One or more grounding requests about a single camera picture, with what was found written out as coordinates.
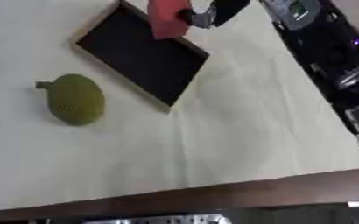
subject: black tray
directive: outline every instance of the black tray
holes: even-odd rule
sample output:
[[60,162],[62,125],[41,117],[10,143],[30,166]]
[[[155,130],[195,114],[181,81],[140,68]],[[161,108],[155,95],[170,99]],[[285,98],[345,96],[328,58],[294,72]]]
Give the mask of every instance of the black tray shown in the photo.
[[146,15],[119,1],[74,42],[169,107],[209,54],[183,38],[155,40]]

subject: fruit stem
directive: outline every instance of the fruit stem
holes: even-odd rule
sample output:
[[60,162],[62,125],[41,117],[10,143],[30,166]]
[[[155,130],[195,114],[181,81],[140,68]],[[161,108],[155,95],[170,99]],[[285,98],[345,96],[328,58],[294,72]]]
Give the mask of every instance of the fruit stem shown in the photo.
[[50,82],[50,81],[37,81],[35,83],[35,88],[43,88],[43,89],[49,89],[50,86],[52,85],[53,83]]

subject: green spiky fruit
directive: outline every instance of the green spiky fruit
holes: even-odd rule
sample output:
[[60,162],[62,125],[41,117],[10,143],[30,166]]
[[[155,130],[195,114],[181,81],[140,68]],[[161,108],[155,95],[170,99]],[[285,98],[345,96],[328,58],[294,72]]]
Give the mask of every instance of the green spiky fruit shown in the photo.
[[36,88],[47,90],[50,111],[66,123],[83,125],[103,114],[105,99],[101,89],[80,74],[65,74],[53,82],[38,81]]

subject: table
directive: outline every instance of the table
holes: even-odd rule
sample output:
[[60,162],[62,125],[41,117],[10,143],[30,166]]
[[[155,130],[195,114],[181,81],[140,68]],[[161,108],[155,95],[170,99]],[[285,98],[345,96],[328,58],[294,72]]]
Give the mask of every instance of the table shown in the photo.
[[[256,2],[189,32],[212,56],[170,114],[70,50],[110,4],[0,0],[0,209],[359,168],[354,137]],[[66,126],[33,88],[68,73],[102,87],[99,122]]]

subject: red block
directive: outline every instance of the red block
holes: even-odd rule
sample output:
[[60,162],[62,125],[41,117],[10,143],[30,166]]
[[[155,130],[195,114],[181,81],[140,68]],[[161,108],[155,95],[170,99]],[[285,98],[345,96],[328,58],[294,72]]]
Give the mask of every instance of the red block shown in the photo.
[[187,34],[189,25],[178,19],[177,14],[190,8],[189,0],[150,0],[148,14],[155,39],[172,39]]

